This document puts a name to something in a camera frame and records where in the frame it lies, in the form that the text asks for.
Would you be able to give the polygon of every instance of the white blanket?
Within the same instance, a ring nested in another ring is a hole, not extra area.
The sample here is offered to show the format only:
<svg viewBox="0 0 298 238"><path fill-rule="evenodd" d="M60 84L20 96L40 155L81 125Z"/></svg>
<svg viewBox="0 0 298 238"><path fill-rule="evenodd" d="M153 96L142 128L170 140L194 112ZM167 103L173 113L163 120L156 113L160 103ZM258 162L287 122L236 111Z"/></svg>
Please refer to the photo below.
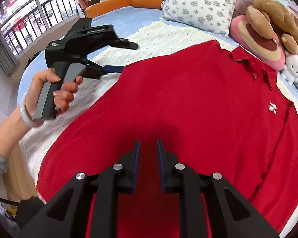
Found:
<svg viewBox="0 0 298 238"><path fill-rule="evenodd" d="M218 40L223 49L229 51L235 49L232 45L195 28L175 27L160 21L153 22L151 25L139 29L135 34L127 38L132 42L136 42L139 45L139 49L127 50L110 47L92 61L100 65L125 66L155 56L170 55L176 51L210 40ZM108 74L103 76L101 80L84 79L78 93L75 95L74 101L71 103L70 109L66 113L57 117L54 121L45 122L41 127L32 129L20 141L30 175L34 178L35 184L37 184L42 160L55 140L77 116L91 107L113 86L118 81L119 76L120 74ZM284 96L295 103L298 113L298 103L288 88L280 80L277 81L277 86ZM282 231L281 237L285 237L297 221L298 207Z"/></svg>

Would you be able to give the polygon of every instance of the hand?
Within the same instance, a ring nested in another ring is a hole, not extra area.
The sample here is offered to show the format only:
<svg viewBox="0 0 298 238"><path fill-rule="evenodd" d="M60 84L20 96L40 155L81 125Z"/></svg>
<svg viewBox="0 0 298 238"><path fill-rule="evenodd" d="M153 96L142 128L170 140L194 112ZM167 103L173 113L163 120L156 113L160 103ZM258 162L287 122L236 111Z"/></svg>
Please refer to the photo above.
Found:
<svg viewBox="0 0 298 238"><path fill-rule="evenodd" d="M39 100L43 84L45 82L57 83L60 80L61 78L57 76L51 68L38 72L33 76L27 97L25 99L25 107L31 117L33 117L37 108L37 102ZM53 93L54 104L59 107L59 113L64 113L67 109L69 109L69 103L74 99L73 94L78 91L78 85L82 82L82 76L77 76L75 82L63 83L63 91L58 90Z"/></svg>

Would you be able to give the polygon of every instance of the metal screw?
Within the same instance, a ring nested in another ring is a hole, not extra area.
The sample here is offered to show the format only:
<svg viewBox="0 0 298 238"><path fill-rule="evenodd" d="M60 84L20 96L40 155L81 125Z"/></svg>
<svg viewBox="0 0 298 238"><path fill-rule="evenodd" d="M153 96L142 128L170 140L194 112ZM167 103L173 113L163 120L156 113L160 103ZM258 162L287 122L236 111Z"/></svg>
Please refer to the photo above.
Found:
<svg viewBox="0 0 298 238"><path fill-rule="evenodd" d="M83 180L85 178L85 174L84 173L78 173L75 176L76 179L78 180Z"/></svg>
<svg viewBox="0 0 298 238"><path fill-rule="evenodd" d="M175 168L178 170L183 170L186 166L184 164L178 163L175 165Z"/></svg>
<svg viewBox="0 0 298 238"><path fill-rule="evenodd" d="M216 180L220 180L222 179L222 175L220 173L213 173L212 174L213 178L216 179Z"/></svg>
<svg viewBox="0 0 298 238"><path fill-rule="evenodd" d="M112 167L114 170L121 170L123 168L123 165L122 164L114 164Z"/></svg>

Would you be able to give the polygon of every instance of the red polo shirt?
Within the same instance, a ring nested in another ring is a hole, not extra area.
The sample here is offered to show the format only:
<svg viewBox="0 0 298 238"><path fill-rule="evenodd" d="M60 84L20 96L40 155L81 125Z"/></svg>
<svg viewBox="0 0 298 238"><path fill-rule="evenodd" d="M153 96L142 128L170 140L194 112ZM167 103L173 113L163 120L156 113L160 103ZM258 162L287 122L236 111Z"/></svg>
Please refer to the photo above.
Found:
<svg viewBox="0 0 298 238"><path fill-rule="evenodd" d="M50 148L37 189L49 200L140 140L136 192L119 196L118 237L178 238L178 197L159 187L161 138L196 172L222 173L280 232L298 204L298 116L276 82L275 70L217 41L126 66Z"/></svg>

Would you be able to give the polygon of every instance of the gripper handle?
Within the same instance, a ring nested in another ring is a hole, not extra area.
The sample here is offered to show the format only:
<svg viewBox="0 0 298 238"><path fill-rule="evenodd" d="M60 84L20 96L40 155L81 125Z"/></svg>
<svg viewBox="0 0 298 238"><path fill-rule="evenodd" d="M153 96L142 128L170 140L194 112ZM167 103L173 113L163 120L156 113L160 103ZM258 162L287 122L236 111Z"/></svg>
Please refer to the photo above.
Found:
<svg viewBox="0 0 298 238"><path fill-rule="evenodd" d="M81 75L86 70L86 66L81 63L71 64L69 62L55 62L52 68L61 80L57 83L44 83L33 115L34 121L55 119L58 108L54 104L53 92L61 90L64 82L74 81L78 75Z"/></svg>

